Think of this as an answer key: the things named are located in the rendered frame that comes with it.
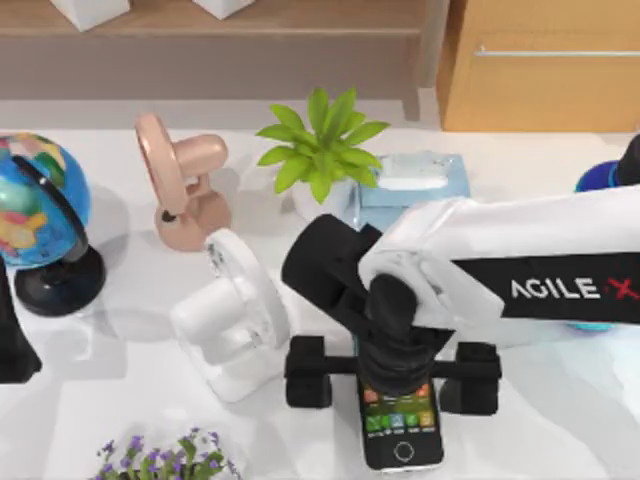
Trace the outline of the black smartphone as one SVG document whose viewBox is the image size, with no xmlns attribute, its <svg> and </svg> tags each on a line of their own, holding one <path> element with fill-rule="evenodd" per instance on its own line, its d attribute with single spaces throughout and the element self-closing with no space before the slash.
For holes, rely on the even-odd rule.
<svg viewBox="0 0 640 480">
<path fill-rule="evenodd" d="M 434 468 L 444 460 L 435 386 L 393 397 L 358 382 L 366 465 L 376 471 Z"/>
</svg>

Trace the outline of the white box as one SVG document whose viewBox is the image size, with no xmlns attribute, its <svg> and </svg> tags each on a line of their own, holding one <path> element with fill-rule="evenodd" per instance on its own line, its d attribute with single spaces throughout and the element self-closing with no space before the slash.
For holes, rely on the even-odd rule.
<svg viewBox="0 0 640 480">
<path fill-rule="evenodd" d="M 228 17 L 252 6 L 256 0 L 191 0 L 217 20 Z"/>
<path fill-rule="evenodd" d="M 85 32 L 130 11 L 130 0 L 48 0 L 78 31 Z"/>
</svg>

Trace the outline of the pink desk fan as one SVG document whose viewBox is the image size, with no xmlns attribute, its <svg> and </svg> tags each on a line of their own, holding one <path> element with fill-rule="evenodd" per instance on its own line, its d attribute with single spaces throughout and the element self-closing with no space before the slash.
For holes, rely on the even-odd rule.
<svg viewBox="0 0 640 480">
<path fill-rule="evenodd" d="M 155 226 L 160 239 L 176 251 L 202 250 L 211 233 L 231 225 L 228 202 L 210 184 L 210 173 L 228 159 L 225 141 L 217 134 L 173 141 L 152 113 L 136 119 L 135 131 L 158 201 Z"/>
</svg>

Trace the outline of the blue globe on black stand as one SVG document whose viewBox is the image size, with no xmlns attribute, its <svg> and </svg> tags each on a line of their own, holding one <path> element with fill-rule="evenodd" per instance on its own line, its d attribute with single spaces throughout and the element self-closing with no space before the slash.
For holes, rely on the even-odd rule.
<svg viewBox="0 0 640 480">
<path fill-rule="evenodd" d="M 32 132 L 0 133 L 0 262 L 34 314 L 61 317 L 101 292 L 106 267 L 87 227 L 84 171 L 59 143 Z"/>
</svg>

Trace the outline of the blue and black round object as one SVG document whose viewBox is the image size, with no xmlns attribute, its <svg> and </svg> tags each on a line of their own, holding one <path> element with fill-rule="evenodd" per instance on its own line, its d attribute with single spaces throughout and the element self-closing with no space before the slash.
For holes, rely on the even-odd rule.
<svg viewBox="0 0 640 480">
<path fill-rule="evenodd" d="M 578 180 L 575 192 L 640 184 L 640 134 L 629 143 L 620 160 L 599 163 Z"/>
</svg>

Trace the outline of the wooden cupboard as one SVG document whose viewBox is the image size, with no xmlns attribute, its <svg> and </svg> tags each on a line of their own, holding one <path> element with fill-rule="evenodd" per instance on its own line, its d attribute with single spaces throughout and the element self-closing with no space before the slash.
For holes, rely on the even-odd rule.
<svg viewBox="0 0 640 480">
<path fill-rule="evenodd" d="M 640 0 L 450 0 L 436 94 L 451 132 L 640 131 L 640 58 L 486 58 L 640 50 Z"/>
</svg>

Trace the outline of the green potted plant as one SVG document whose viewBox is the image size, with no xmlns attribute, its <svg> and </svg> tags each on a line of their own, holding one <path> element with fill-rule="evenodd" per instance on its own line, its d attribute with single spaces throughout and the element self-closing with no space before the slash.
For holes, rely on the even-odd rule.
<svg viewBox="0 0 640 480">
<path fill-rule="evenodd" d="M 331 100 L 322 87 L 307 98 L 307 121 L 291 107 L 272 104 L 275 124 L 258 137 L 277 144 L 259 158 L 259 167 L 278 168 L 274 192 L 291 193 L 296 212 L 305 220 L 331 214 L 342 216 L 359 186 L 378 186 L 379 158 L 362 144 L 390 127 L 370 120 L 356 109 L 357 93 L 350 88 Z"/>
</svg>

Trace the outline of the wooden open shelf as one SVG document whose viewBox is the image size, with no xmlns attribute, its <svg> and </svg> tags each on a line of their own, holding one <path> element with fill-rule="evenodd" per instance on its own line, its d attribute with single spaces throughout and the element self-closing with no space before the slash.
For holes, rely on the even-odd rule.
<svg viewBox="0 0 640 480">
<path fill-rule="evenodd" d="M 439 0 L 255 0 L 217 20 L 191 0 L 132 0 L 86 32 L 49 0 L 0 0 L 0 99 L 398 98 L 426 82 Z"/>
</svg>

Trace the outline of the white desk fan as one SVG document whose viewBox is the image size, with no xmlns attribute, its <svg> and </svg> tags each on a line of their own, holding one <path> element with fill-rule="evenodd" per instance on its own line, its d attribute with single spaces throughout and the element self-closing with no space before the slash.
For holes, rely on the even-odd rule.
<svg viewBox="0 0 640 480">
<path fill-rule="evenodd" d="M 213 279 L 177 303 L 170 321 L 197 373 L 234 403 L 282 375 L 291 324 L 277 283 L 239 235 L 220 229 L 204 252 Z"/>
</svg>

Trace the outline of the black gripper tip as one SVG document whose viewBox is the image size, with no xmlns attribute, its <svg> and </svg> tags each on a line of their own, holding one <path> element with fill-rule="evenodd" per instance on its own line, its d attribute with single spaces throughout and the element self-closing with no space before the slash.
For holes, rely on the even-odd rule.
<svg viewBox="0 0 640 480">
<path fill-rule="evenodd" d="M 42 362 L 16 315 L 6 266 L 0 257 L 0 385 L 27 383 L 41 369 Z"/>
</svg>

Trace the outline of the purple flower plant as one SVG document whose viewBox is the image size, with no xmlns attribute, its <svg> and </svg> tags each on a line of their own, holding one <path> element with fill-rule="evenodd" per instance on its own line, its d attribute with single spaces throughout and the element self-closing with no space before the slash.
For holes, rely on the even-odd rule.
<svg viewBox="0 0 640 480">
<path fill-rule="evenodd" d="M 142 434 L 110 440 L 96 456 L 100 465 L 88 480 L 244 480 L 219 433 L 199 426 L 164 446 L 149 446 Z"/>
</svg>

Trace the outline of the light blue tissue box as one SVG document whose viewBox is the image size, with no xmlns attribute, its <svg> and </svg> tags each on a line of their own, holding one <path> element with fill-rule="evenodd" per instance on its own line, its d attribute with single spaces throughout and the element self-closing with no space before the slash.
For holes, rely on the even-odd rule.
<svg viewBox="0 0 640 480">
<path fill-rule="evenodd" d="M 468 197 L 470 186 L 463 157 L 422 150 L 379 158 L 375 187 L 359 185 L 345 219 L 361 229 L 369 224 L 386 230 L 409 207 L 450 197 Z"/>
</svg>

